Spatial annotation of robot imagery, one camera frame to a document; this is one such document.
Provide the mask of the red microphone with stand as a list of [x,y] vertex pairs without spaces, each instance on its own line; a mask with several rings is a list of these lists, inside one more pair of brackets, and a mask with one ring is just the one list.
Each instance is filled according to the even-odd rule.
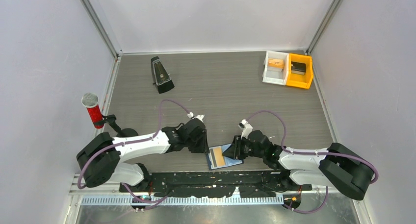
[[115,115],[103,115],[99,107],[99,98],[96,94],[85,93],[81,98],[81,103],[87,109],[96,129],[101,129],[108,124],[117,133],[117,137],[138,136],[137,131],[132,128],[121,129],[116,123],[117,118]]

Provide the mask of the black box in bin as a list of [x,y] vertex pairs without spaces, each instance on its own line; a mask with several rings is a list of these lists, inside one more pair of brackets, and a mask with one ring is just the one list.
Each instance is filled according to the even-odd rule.
[[291,62],[291,73],[304,75],[306,73],[306,63]]

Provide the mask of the black metronome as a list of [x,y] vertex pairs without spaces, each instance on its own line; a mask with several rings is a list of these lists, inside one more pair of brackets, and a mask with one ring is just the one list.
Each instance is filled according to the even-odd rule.
[[159,94],[166,93],[175,87],[170,75],[158,56],[151,59],[151,70],[153,85],[156,87]]

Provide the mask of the yellow plastic bin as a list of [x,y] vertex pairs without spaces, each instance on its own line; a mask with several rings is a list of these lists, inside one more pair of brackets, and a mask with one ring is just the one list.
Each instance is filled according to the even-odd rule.
[[286,86],[309,89],[313,80],[313,61],[308,55],[289,54]]

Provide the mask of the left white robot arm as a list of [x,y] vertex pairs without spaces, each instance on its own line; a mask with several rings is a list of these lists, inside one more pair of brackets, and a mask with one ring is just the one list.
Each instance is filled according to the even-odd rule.
[[140,192],[150,187],[143,165],[128,161],[149,154],[166,154],[187,148],[191,153],[209,152],[204,115],[191,118],[176,127],[164,127],[154,134],[111,137],[108,132],[96,136],[76,156],[81,169],[77,186],[93,188],[108,181],[133,186]]

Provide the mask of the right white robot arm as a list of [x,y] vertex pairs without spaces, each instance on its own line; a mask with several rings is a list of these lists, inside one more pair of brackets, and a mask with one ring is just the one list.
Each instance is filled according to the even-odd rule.
[[280,184],[287,190],[305,184],[327,186],[354,200],[363,200],[369,185],[379,176],[371,163],[340,143],[323,149],[296,150],[273,144],[259,130],[235,136],[223,156],[261,158],[269,168],[285,172]]

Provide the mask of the blue leather card holder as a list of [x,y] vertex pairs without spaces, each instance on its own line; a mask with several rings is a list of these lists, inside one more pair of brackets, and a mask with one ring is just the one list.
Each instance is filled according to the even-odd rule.
[[221,168],[232,167],[244,164],[244,160],[236,160],[223,156],[223,152],[228,149],[231,144],[210,147],[207,154],[207,163],[209,170],[217,170]]

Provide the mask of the white plastic bin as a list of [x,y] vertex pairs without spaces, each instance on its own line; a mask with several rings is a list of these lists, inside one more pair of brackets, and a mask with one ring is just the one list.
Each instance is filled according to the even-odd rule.
[[263,65],[263,83],[286,85],[289,73],[289,53],[268,50]]

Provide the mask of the slotted aluminium rail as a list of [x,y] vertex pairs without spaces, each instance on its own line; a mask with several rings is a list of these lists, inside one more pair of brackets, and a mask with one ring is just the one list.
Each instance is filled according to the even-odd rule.
[[[283,205],[282,195],[260,198],[242,198],[239,194],[222,198],[167,198],[160,205],[181,206],[181,205]],[[142,205],[142,202],[130,195],[86,195],[81,199],[81,205]]]

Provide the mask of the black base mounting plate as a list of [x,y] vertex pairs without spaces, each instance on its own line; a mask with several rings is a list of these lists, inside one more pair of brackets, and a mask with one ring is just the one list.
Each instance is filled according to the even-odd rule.
[[266,198],[276,193],[311,189],[310,184],[295,184],[288,172],[281,171],[152,173],[131,187],[133,192],[174,198],[229,198],[235,190],[239,190],[243,198]]

